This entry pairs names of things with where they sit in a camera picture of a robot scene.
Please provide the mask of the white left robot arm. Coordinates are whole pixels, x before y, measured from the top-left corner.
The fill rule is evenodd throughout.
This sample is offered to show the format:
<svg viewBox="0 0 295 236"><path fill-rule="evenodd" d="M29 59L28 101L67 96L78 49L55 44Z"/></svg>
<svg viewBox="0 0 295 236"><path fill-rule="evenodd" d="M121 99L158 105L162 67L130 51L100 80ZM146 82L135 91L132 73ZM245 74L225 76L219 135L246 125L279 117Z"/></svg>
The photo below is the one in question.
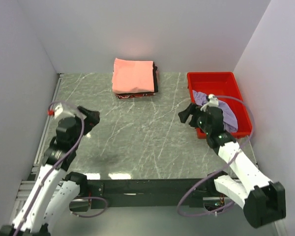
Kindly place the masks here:
<svg viewBox="0 0 295 236"><path fill-rule="evenodd" d="M88 194L87 176L67 171L82 137L99 124L100 113L53 102L48 115L58 120L56 134L25 204L11 224L1 227L0 236L49 236L70 202Z"/></svg>

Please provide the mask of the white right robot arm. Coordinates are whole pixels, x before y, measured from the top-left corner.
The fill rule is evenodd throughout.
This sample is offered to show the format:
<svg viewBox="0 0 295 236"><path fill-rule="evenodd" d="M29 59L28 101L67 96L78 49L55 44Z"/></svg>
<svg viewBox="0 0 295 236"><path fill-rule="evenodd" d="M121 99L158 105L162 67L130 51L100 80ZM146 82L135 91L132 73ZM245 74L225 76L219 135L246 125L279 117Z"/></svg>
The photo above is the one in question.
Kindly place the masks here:
<svg viewBox="0 0 295 236"><path fill-rule="evenodd" d="M217 96L208 95L207 102L202 106L190 103L178 116L182 123L192 118L190 126L200 128L205 133L208 146L226 162L224 168L231 168L239 179L236 182L229 175L222 174L222 170L215 171L194 184L181 198L179 206L198 186L212 179L217 192L230 198L231 204L243 209L247 222L253 228L286 217L284 186L264 175L246 156L234 136L226 131Z"/></svg>

